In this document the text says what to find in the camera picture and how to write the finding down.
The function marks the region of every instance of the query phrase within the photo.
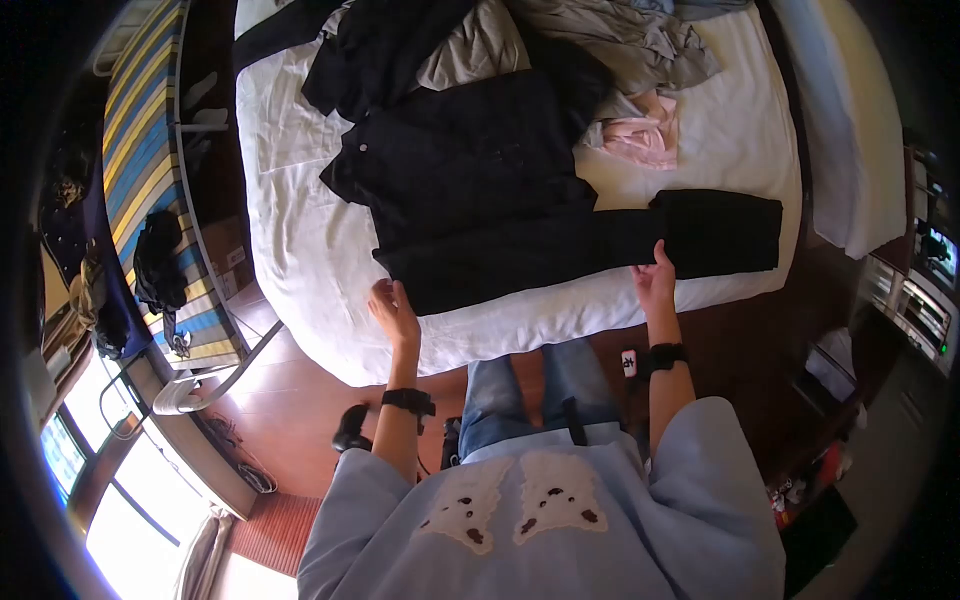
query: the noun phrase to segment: gray clothing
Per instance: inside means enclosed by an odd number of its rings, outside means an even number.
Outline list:
[[[617,423],[504,440],[416,486],[344,452],[300,598],[783,597],[785,557],[736,413],[699,399],[647,476]]]
[[[337,35],[347,0],[330,14],[324,31]],[[501,0],[480,0],[417,72],[417,83],[441,91],[496,75],[530,68],[527,49]]]
[[[743,11],[754,4],[754,0],[629,0],[627,4],[646,11],[666,12],[683,21],[702,21]]]
[[[628,96],[692,87],[720,72],[693,27],[663,12],[611,0],[509,0],[508,5],[541,33],[576,42],[600,59]]]

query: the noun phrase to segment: cable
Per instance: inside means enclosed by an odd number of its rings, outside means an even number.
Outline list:
[[[210,419],[204,421],[204,425],[206,425],[206,428],[218,441],[230,445],[235,450],[239,450],[253,463],[253,466],[245,462],[237,465],[240,476],[243,477],[252,488],[260,493],[276,492],[278,488],[276,479],[264,468],[263,463],[253,456],[252,452],[241,445],[243,438],[236,433],[236,425],[232,420],[219,413],[213,413]]]

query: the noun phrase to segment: striped mattress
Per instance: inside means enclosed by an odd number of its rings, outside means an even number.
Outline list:
[[[177,248],[187,304],[177,332],[190,332],[189,354],[177,356],[163,337],[161,315],[137,300],[143,320],[174,369],[237,364],[244,354],[207,271],[189,212],[177,153],[176,102],[180,36],[188,2],[161,2],[124,49],[110,79],[104,122],[104,191],[117,256],[135,295],[133,251],[149,213],[180,218]]]

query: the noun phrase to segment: black belt strap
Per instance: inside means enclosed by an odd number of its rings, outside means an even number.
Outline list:
[[[577,416],[577,398],[571,396],[564,400],[564,417],[566,426],[570,430],[570,440],[574,445],[587,445],[587,432]]]

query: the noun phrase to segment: right hand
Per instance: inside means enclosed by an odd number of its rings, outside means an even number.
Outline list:
[[[666,312],[676,314],[673,302],[674,289],[677,286],[677,276],[673,263],[666,256],[663,249],[663,240],[658,240],[654,246],[655,265],[639,265],[630,268],[634,276],[634,289],[640,308],[648,315],[661,315]]]
[[[367,309],[383,327],[394,353],[420,354],[420,322],[399,281],[380,279],[370,290]]]

